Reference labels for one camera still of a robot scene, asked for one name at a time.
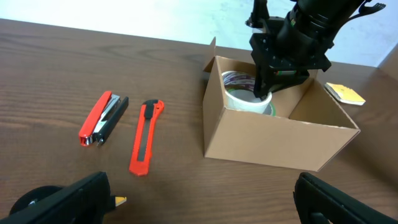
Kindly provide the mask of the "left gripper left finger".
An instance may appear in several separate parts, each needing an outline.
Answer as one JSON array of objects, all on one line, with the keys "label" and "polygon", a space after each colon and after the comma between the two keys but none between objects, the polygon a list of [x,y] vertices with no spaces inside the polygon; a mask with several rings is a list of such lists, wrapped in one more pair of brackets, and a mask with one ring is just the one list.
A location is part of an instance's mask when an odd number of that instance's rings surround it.
[{"label": "left gripper left finger", "polygon": [[1,224],[103,223],[111,196],[108,176],[95,172],[1,219]]}]

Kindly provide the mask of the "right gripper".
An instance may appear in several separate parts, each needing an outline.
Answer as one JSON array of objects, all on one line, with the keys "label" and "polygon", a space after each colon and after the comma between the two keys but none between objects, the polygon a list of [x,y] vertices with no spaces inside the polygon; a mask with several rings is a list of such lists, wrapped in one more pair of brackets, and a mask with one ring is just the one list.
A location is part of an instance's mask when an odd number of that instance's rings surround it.
[{"label": "right gripper", "polygon": [[256,98],[268,95],[272,87],[302,84],[310,70],[331,67],[325,55],[332,47],[329,17],[270,17],[263,29],[249,41],[256,65]]}]

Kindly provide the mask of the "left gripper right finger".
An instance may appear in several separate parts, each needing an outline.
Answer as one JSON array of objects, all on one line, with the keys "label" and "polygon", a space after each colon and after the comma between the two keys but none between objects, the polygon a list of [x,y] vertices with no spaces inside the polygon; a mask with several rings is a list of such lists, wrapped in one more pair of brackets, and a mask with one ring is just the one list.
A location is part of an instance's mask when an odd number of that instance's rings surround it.
[{"label": "left gripper right finger", "polygon": [[300,173],[293,195],[301,223],[397,224],[397,220],[372,209],[308,172]]}]

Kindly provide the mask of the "white tape roll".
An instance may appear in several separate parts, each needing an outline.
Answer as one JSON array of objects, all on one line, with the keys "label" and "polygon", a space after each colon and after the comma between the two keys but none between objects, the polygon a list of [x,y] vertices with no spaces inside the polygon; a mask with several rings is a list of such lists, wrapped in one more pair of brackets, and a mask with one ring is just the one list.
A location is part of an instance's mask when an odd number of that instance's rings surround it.
[{"label": "white tape roll", "polygon": [[227,107],[232,110],[263,114],[269,106],[272,93],[265,97],[254,95],[255,77],[239,71],[227,71],[222,74]]}]

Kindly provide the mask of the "green tape roll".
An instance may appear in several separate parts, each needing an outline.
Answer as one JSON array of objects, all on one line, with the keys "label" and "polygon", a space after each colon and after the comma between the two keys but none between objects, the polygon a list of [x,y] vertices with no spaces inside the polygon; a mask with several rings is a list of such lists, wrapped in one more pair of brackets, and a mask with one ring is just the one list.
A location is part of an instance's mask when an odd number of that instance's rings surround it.
[{"label": "green tape roll", "polygon": [[272,102],[270,102],[267,105],[267,107],[264,110],[263,114],[270,115],[270,116],[275,116],[276,110],[275,110],[275,106],[274,106],[274,104]]}]

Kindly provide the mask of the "yellow spiral notepad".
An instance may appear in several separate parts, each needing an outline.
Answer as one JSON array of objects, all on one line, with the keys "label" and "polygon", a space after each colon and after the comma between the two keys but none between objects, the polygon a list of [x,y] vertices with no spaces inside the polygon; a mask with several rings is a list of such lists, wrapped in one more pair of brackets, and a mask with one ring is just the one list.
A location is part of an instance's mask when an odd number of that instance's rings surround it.
[{"label": "yellow spiral notepad", "polygon": [[366,100],[357,94],[353,89],[344,85],[328,83],[324,84],[325,89],[340,103],[362,106]]}]

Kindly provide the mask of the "red black stapler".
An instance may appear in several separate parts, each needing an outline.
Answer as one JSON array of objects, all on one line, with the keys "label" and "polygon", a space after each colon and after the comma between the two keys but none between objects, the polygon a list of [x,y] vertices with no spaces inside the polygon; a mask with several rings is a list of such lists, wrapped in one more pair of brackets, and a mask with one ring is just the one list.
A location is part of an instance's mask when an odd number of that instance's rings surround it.
[{"label": "red black stapler", "polygon": [[81,127],[78,137],[82,146],[90,146],[94,142],[103,145],[129,105],[129,98],[105,91],[98,99]]}]

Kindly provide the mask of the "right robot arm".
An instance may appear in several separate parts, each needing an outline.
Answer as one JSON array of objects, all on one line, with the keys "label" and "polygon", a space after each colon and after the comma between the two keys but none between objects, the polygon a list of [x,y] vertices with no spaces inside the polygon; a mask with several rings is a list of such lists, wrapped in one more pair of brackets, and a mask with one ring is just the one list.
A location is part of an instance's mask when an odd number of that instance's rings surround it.
[{"label": "right robot arm", "polygon": [[284,18],[269,15],[267,0],[255,0],[246,25],[256,66],[254,96],[262,98],[306,81],[311,70],[327,71],[326,51],[349,21],[374,14],[385,4],[371,0],[295,0]]}]

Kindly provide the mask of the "red utility knife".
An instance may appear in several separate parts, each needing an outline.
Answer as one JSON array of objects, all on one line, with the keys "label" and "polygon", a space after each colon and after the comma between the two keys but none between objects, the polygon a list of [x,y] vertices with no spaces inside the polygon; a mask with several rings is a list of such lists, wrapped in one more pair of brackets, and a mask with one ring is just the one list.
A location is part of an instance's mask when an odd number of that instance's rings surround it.
[{"label": "red utility knife", "polygon": [[147,100],[141,105],[129,171],[136,176],[149,173],[154,130],[159,115],[164,110],[161,100]]}]

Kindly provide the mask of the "cardboard box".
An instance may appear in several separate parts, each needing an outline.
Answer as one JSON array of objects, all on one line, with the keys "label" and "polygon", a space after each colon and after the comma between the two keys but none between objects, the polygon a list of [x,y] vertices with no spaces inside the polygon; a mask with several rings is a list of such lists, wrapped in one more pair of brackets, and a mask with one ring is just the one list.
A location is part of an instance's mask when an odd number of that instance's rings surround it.
[{"label": "cardboard box", "polygon": [[210,74],[203,97],[205,157],[319,171],[360,132],[315,70],[303,84],[273,94],[276,114],[270,116],[227,107],[221,74],[254,75],[248,54],[228,58],[213,40],[203,69]]}]

